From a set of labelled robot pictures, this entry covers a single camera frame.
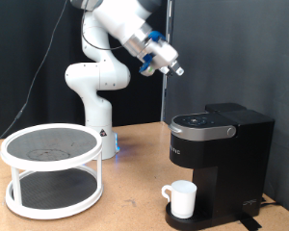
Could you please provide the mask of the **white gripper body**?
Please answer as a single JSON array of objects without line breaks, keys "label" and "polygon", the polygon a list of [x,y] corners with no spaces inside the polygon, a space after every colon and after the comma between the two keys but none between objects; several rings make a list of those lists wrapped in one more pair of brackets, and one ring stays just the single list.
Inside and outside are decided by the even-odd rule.
[{"label": "white gripper body", "polygon": [[153,69],[160,69],[165,74],[169,71],[167,66],[171,66],[178,57],[177,51],[164,40],[158,42],[151,40],[145,50],[148,54],[153,54],[150,66]]}]

